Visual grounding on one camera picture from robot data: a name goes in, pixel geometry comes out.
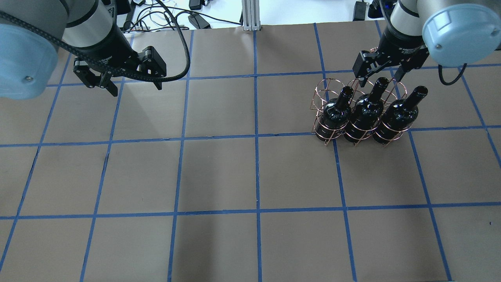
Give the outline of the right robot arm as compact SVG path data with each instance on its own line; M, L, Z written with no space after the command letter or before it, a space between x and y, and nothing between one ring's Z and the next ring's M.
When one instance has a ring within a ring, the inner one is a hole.
M500 45L499 0L374 0L371 18L383 17L386 29L378 47L361 51L353 66L364 87L369 78L398 67L396 82L431 57L441 67L481 61Z

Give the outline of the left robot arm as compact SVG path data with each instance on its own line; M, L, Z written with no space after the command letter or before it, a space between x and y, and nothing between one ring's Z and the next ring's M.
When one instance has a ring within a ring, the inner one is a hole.
M155 77L166 64L154 47L132 49L116 16L130 11L128 0L2 0L1 11L74 47L94 62ZM1 97L36 98L58 61L58 47L33 31L1 19Z

